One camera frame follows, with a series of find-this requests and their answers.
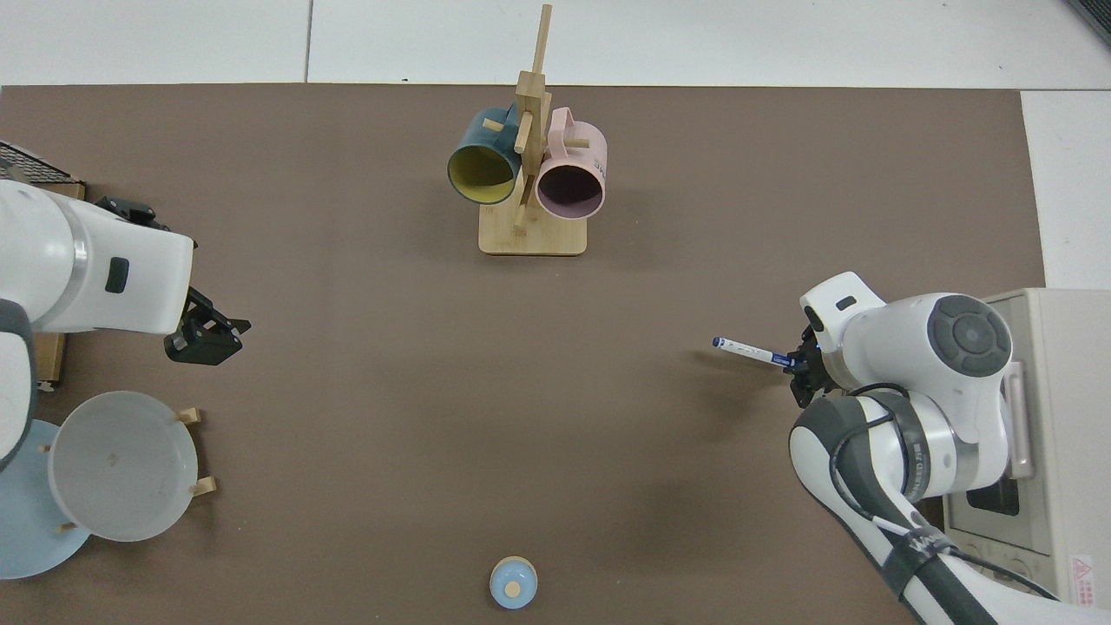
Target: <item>blue pen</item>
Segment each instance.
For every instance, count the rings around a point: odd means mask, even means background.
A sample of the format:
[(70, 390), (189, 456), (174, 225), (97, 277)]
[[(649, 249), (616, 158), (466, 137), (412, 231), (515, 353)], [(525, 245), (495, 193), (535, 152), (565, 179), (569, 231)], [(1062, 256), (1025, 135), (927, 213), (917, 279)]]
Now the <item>blue pen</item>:
[(752, 347), (751, 345), (729, 341), (723, 336), (713, 337), (713, 346), (718, 350), (724, 350), (730, 354), (745, 356), (748, 359), (752, 359), (753, 361), (768, 363), (769, 365), (779, 365), (780, 367), (792, 369), (799, 366), (799, 362), (790, 356), (783, 356), (782, 354), (775, 354), (774, 352), (768, 352), (767, 350), (760, 350), (759, 347)]

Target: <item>black cable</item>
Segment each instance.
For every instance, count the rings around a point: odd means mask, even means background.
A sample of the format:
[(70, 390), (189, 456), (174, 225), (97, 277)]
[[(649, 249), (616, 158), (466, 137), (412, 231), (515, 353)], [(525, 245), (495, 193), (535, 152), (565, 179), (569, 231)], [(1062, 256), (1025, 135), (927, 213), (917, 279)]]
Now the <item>black cable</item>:
[(867, 424), (859, 425), (850, 430), (844, 434), (844, 436), (841, 437), (840, 441), (837, 442), (837, 445), (833, 446), (833, 453), (830, 454), (830, 482), (833, 483), (833, 490), (837, 491), (837, 494), (841, 496), (841, 500), (844, 501), (847, 506), (852, 508), (854, 513), (864, 517), (864, 521), (868, 522), (871, 522), (873, 518), (875, 518), (875, 515), (869, 513), (864, 508), (860, 507), (859, 504), (849, 498), (849, 494), (845, 493), (844, 488), (841, 486), (841, 481), (838, 480), (837, 477), (837, 462), (841, 455), (841, 450), (844, 448), (845, 444), (848, 444), (853, 436), (857, 436), (858, 434), (867, 432), (870, 429), (873, 429), (878, 425), (882, 425), (885, 423), (890, 423), (892, 421), (894, 421), (894, 415), (888, 413), (887, 415), (883, 415), (882, 417), (875, 420), (874, 422), (869, 422)]
[(875, 391), (875, 390), (879, 390), (879, 389), (890, 389), (891, 391), (897, 391), (897, 392), (899, 392), (899, 395), (902, 395), (904, 399), (910, 400), (910, 392), (908, 392), (905, 389), (903, 389), (902, 386), (900, 386), (900, 385), (898, 385), (898, 384), (895, 384), (893, 382), (878, 382), (875, 384), (869, 384), (869, 385), (862, 386), (862, 387), (860, 387), (860, 389), (858, 389), (855, 391), (850, 391), (845, 395), (851, 395), (851, 396), (855, 397), (858, 395), (862, 395), (864, 393), (868, 393), (869, 391)]
[(949, 555), (951, 555), (953, 557), (958, 557), (958, 558), (960, 558), (960, 560), (962, 560), (964, 562), (970, 562), (970, 563), (975, 564), (978, 566), (982, 566), (984, 568), (988, 568), (988, 569), (992, 571), (993, 573), (995, 573), (998, 575), (1002, 575), (1004, 577), (1009, 577), (1010, 579), (1013, 579), (1013, 581), (1018, 582), (1019, 584), (1022, 584), (1027, 588), (1030, 588), (1031, 591), (1038, 593), (1039, 595), (1045, 597), (1047, 599), (1053, 599), (1055, 602), (1061, 601), (1061, 599), (1057, 598), (1055, 596), (1053, 596), (1053, 593), (1050, 593), (1049, 591), (1047, 591), (1045, 588), (1043, 588), (1040, 585), (1035, 584), (1034, 582), (1032, 582), (1030, 579), (1027, 579), (1025, 577), (1019, 575), (1018, 573), (1014, 573), (1013, 571), (1009, 571), (1007, 568), (1003, 568), (1002, 566), (999, 566), (998, 564), (988, 562), (988, 561), (985, 561), (983, 558), (979, 558), (979, 557), (975, 557), (975, 556), (970, 556), (969, 554), (965, 554), (964, 552), (958, 550), (957, 547), (950, 547), (950, 550), (949, 550), (948, 553), (949, 553)]

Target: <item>pink mug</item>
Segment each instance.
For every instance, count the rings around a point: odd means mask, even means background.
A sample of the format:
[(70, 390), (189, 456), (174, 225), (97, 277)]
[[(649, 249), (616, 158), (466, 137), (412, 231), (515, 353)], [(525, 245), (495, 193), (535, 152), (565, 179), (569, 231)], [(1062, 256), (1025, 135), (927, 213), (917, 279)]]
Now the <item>pink mug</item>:
[(602, 132), (571, 118), (571, 109), (552, 111), (548, 150), (537, 173), (537, 199), (563, 219), (585, 219), (605, 200), (605, 154)]

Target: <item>warning label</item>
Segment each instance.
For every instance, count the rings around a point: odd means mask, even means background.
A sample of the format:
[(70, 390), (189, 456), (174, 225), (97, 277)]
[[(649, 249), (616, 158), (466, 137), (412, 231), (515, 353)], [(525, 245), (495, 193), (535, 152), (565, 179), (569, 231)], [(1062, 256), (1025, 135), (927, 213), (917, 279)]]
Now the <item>warning label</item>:
[(1072, 556), (1072, 603), (1082, 607), (1095, 607), (1095, 564), (1092, 556)]

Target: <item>light blue lid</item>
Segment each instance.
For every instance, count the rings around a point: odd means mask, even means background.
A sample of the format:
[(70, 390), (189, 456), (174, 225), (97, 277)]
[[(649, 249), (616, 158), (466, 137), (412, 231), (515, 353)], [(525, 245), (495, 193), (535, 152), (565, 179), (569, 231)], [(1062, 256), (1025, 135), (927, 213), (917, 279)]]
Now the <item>light blue lid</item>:
[(70, 520), (50, 493), (47, 456), (39, 446), (54, 442), (58, 426), (31, 422), (27, 441), (0, 473), (0, 579), (38, 575), (66, 562), (84, 544), (89, 531), (59, 534)]
[(522, 557), (508, 557), (493, 567), (490, 574), (490, 594), (498, 605), (518, 609), (529, 605), (537, 596), (537, 572)]

